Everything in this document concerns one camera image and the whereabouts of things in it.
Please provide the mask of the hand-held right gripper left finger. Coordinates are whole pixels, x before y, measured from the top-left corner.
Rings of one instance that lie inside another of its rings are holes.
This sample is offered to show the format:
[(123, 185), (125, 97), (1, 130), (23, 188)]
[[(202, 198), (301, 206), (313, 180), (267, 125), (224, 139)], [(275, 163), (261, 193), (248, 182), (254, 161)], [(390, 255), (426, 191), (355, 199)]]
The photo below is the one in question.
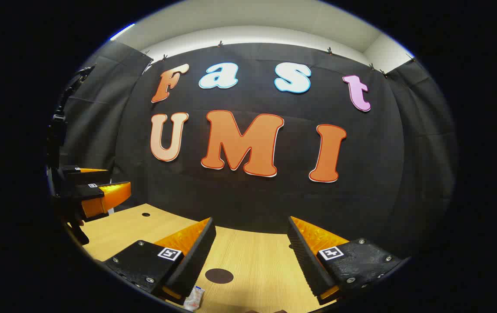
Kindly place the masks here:
[(103, 264), (131, 285), (183, 305), (215, 240), (211, 217), (156, 242), (136, 240)]

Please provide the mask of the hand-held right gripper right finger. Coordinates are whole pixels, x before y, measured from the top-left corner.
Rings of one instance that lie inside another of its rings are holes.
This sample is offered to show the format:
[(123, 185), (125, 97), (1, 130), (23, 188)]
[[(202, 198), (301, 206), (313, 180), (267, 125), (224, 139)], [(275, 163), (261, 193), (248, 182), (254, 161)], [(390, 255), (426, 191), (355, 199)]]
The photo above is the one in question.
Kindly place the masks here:
[(288, 218), (288, 239), (320, 305), (367, 293), (403, 265), (371, 240), (347, 240), (294, 216)]

